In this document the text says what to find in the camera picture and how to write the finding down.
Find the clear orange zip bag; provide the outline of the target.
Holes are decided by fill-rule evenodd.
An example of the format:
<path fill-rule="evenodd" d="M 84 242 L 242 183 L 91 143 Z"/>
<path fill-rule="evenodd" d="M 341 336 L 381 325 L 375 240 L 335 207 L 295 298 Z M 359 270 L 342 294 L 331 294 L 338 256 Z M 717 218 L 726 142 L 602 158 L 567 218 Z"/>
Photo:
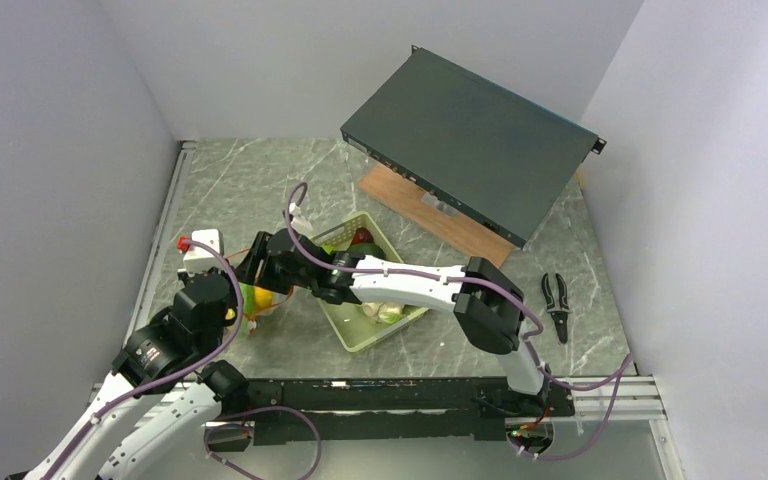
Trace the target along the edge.
<path fill-rule="evenodd" d="M 242 260 L 244 254 L 248 253 L 248 250 L 249 249 L 243 249 L 226 255 L 226 261 L 230 265 L 232 260 Z M 252 286 L 245 283 L 239 283 L 238 289 L 243 298 L 244 318 L 242 325 L 248 335 L 254 334 L 257 331 L 257 328 L 265 323 L 267 317 L 284 305 L 294 293 L 292 287 L 288 293 L 282 294 L 267 290 L 264 287 Z M 233 326 L 237 323 L 237 313 L 237 306 L 228 307 L 225 316 L 226 331 L 230 332 Z"/>

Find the dark red fruit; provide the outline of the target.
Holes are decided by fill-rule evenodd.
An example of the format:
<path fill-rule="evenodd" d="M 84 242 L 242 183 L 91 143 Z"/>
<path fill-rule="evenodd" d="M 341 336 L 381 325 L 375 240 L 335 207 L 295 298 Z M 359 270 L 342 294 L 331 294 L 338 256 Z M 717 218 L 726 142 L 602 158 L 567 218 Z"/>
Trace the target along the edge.
<path fill-rule="evenodd" d="M 355 230 L 353 237 L 351 239 L 350 245 L 359 245 L 359 244 L 373 244 L 374 243 L 374 236 L 372 233 L 365 227 L 360 227 Z"/>

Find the dark green avocado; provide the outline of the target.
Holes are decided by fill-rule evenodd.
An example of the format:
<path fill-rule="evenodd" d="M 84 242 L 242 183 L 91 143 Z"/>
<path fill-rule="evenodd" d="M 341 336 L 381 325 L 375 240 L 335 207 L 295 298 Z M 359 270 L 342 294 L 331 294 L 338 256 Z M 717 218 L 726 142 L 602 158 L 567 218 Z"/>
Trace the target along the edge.
<path fill-rule="evenodd" d="M 357 243 L 357 244 L 350 245 L 347 249 L 347 252 L 350 252 L 352 254 L 369 255 L 381 260 L 387 259 L 387 255 L 385 251 L 381 247 L 379 247 L 377 244 L 372 242 Z"/>

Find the light green pepper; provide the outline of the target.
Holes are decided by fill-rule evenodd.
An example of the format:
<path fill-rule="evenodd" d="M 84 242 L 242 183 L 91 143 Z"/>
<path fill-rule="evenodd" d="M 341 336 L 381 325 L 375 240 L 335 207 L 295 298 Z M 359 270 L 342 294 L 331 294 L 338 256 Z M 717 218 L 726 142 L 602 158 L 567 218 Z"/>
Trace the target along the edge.
<path fill-rule="evenodd" d="M 257 302 L 254 287 L 245 283 L 240 283 L 240 290 L 243 299 L 243 311 L 247 318 L 251 318 L 257 310 Z"/>

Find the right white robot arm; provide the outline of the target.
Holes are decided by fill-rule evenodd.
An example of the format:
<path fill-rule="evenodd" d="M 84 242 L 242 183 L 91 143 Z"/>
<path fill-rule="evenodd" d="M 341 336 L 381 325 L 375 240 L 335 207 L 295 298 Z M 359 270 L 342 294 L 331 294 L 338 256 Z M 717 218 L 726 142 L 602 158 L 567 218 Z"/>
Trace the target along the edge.
<path fill-rule="evenodd" d="M 328 252 L 292 229 L 257 234 L 235 275 L 244 284 L 286 294 L 303 288 L 330 304 L 397 303 L 455 316 L 469 343 L 496 357 L 517 411 L 534 415 L 550 391 L 525 345 L 521 290 L 481 257 L 465 265 L 426 267 L 360 251 Z"/>

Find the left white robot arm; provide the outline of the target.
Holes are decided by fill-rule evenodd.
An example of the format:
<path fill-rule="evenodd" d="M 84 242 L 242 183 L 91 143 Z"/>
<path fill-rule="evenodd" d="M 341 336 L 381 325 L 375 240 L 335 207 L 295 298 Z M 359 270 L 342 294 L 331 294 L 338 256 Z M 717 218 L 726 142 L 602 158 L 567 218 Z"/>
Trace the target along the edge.
<path fill-rule="evenodd" d="M 185 281 L 171 305 L 136 330 L 95 398 L 43 461 L 18 479 L 136 479 L 180 434 L 247 406 L 249 382 L 216 357 L 242 296 L 211 271 Z"/>

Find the green plastic basket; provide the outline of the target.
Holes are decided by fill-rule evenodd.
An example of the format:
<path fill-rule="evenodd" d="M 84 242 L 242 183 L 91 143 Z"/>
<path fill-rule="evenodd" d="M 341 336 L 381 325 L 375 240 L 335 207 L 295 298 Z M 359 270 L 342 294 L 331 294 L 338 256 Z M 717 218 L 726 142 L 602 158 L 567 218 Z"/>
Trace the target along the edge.
<path fill-rule="evenodd" d="M 403 262 L 401 255 L 395 250 L 387 236 L 372 216 L 365 211 L 348 215 L 341 224 L 315 235 L 312 242 L 328 251 L 346 250 L 350 246 L 355 230 L 360 227 L 365 227 L 372 233 L 374 243 L 385 251 L 387 261 Z M 318 303 L 341 344 L 351 353 L 360 352 L 384 340 L 406 328 L 428 311 L 427 308 L 404 305 L 405 317 L 395 324 L 388 325 L 370 320 L 362 313 L 361 305 L 351 303 L 335 305 L 323 300 L 319 300 Z"/>

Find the white cauliflower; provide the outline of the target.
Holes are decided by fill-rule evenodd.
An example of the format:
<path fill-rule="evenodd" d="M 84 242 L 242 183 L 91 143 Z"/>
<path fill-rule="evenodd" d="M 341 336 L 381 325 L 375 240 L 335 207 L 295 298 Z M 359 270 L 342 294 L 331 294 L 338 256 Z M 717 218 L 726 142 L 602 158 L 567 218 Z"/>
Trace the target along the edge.
<path fill-rule="evenodd" d="M 405 317 L 405 306 L 393 302 L 365 302 L 360 309 L 370 320 L 388 325 L 395 324 Z"/>

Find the brown wooden board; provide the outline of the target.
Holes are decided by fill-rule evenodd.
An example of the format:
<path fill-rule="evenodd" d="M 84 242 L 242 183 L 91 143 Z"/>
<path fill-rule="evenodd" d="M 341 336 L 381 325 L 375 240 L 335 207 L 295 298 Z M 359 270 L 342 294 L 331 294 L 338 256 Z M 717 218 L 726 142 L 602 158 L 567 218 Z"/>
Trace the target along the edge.
<path fill-rule="evenodd" d="M 463 254 L 483 257 L 501 267 L 515 250 L 513 244 L 488 227 L 380 164 L 359 180 L 359 187 Z"/>

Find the black pliers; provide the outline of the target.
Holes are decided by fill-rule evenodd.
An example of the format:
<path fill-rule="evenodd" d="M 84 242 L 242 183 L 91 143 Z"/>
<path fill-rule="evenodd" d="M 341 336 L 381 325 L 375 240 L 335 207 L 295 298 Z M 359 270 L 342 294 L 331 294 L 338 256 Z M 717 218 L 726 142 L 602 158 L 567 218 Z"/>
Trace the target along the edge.
<path fill-rule="evenodd" d="M 559 273 L 554 274 L 557 291 L 554 292 L 549 273 L 544 273 L 541 278 L 541 291 L 546 302 L 546 308 L 555 326 L 558 340 L 566 345 L 569 341 L 568 323 L 570 306 L 568 300 L 568 286 Z"/>

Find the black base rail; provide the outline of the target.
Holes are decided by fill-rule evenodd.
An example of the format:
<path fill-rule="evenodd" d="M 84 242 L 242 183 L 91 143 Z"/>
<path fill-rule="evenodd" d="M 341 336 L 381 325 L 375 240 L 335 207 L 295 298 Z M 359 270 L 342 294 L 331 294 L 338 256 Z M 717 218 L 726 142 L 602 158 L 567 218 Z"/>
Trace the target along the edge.
<path fill-rule="evenodd" d="M 536 395 L 503 377 L 255 379 L 226 400 L 210 445 L 222 452 L 321 438 L 385 440 L 467 437 L 503 441 L 521 425 L 548 446 L 555 419 L 581 414 L 574 391 L 547 381 Z"/>

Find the black network switch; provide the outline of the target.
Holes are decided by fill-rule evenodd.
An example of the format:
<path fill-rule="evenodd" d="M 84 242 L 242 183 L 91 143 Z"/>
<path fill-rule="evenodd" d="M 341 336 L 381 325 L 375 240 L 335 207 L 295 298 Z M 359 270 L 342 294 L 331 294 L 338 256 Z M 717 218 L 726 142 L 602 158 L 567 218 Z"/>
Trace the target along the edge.
<path fill-rule="evenodd" d="M 517 248 L 597 133 L 425 48 L 346 120 L 344 141 Z"/>

